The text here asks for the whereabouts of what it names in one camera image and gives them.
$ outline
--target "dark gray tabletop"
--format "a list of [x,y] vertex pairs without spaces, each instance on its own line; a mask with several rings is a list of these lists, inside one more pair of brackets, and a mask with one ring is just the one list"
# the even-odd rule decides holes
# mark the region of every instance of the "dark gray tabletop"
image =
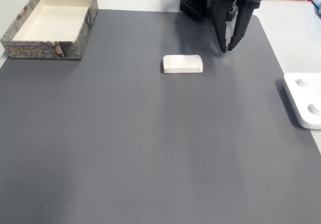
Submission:
[[[81,61],[0,69],[0,223],[319,224],[321,156],[256,17],[99,10]],[[163,74],[198,54],[201,74]]]

